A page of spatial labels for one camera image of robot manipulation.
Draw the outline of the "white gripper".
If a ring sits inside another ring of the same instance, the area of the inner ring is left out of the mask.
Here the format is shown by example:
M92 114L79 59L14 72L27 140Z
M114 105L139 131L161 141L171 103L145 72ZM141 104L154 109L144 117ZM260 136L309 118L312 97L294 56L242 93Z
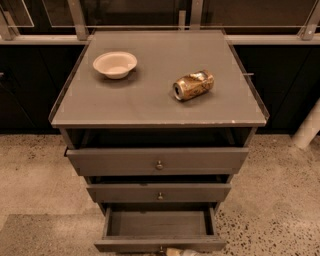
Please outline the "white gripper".
M166 249L166 256L199 256L199 252L194 250L181 250L177 248L167 248Z

